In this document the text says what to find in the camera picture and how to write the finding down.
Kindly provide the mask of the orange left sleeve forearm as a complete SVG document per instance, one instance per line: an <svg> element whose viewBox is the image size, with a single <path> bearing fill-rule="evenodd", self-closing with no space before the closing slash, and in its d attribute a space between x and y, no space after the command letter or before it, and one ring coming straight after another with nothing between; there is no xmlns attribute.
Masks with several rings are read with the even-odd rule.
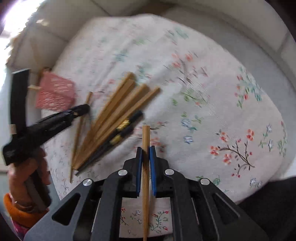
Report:
<svg viewBox="0 0 296 241"><path fill-rule="evenodd" d="M22 211L15 206L8 193L4 195L4 205L12 221L26 228L34 226L49 211L48 209L33 212Z"/></svg>

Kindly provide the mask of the person's left hand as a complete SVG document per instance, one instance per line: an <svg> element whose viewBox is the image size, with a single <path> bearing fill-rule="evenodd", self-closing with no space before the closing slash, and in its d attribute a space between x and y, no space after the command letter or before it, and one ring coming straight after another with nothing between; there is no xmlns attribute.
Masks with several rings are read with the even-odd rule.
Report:
<svg viewBox="0 0 296 241"><path fill-rule="evenodd" d="M21 211L29 212L29 210L33 209L35 205L29 196L25 185L25 181L27 181L31 174L39 169L41 172L42 183L44 185L51 184L50 173L48 171L48 164L45 157L45 151L42 148L39 148L34 153L33 158L29 158L22 163L8 165L10 197L13 205Z"/></svg>

